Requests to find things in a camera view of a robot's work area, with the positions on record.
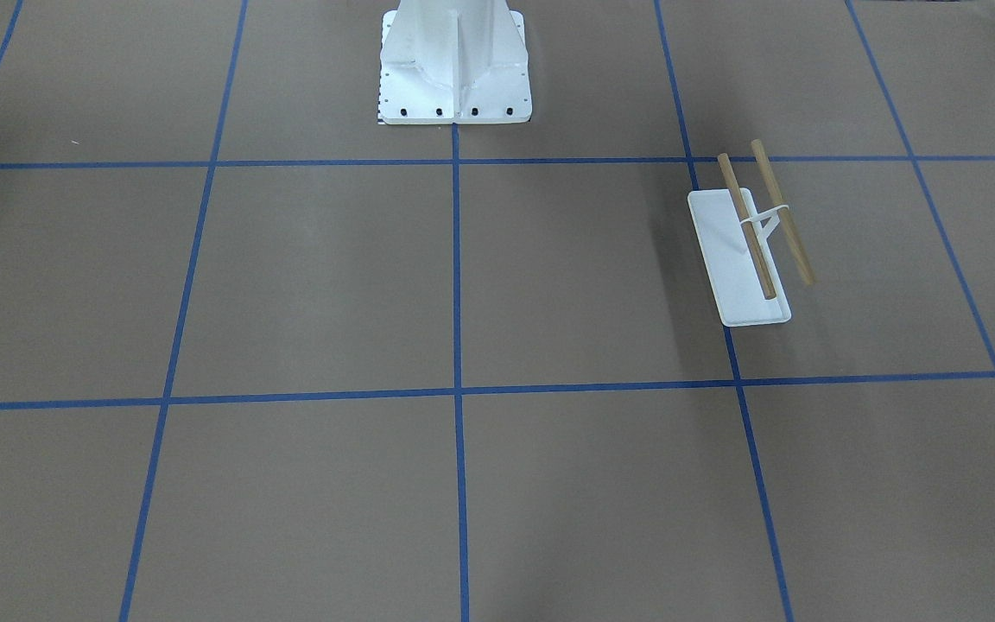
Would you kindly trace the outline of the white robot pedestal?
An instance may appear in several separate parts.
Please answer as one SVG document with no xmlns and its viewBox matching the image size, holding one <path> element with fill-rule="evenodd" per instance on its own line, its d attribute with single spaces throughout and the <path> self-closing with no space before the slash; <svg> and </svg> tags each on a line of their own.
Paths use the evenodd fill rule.
<svg viewBox="0 0 995 622">
<path fill-rule="evenodd" d="M 383 13 L 380 35 L 380 123 L 533 117 L 525 19 L 505 1 L 402 1 Z"/>
</svg>

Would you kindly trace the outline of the white wooden towel rack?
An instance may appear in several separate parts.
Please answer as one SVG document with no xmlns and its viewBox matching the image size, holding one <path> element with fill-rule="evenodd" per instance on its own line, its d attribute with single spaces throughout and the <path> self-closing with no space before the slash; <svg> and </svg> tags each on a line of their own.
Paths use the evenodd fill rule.
<svg viewBox="0 0 995 622">
<path fill-rule="evenodd" d="M 770 237 L 777 230 L 783 230 L 805 286 L 817 283 L 812 259 L 761 139 L 751 141 L 751 154 L 771 200 L 769 209 L 758 208 L 727 153 L 716 157 L 723 187 L 694 190 L 687 196 L 719 321 L 727 329 L 791 319 L 789 296 L 770 248 Z"/>
</svg>

